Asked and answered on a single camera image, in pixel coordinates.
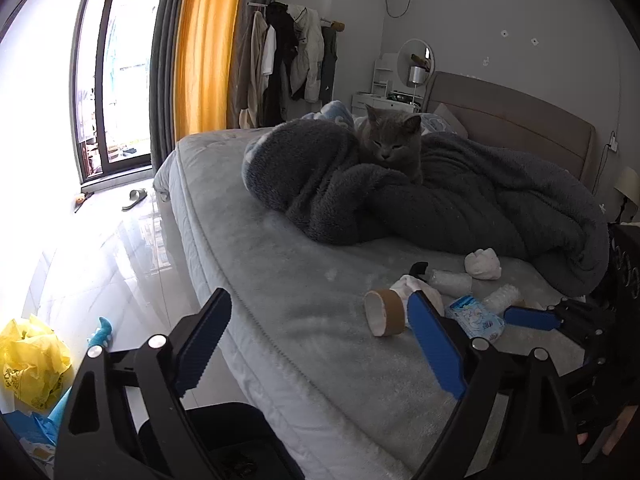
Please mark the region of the person's right hand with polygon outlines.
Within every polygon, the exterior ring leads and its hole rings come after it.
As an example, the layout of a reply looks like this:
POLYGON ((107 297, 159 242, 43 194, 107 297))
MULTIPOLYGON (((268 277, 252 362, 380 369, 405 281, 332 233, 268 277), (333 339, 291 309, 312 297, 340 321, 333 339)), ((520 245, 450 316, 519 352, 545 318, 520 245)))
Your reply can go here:
POLYGON ((614 422, 601 430, 577 436, 580 461, 590 464, 604 458, 609 467, 639 466, 639 407, 626 406, 614 422))

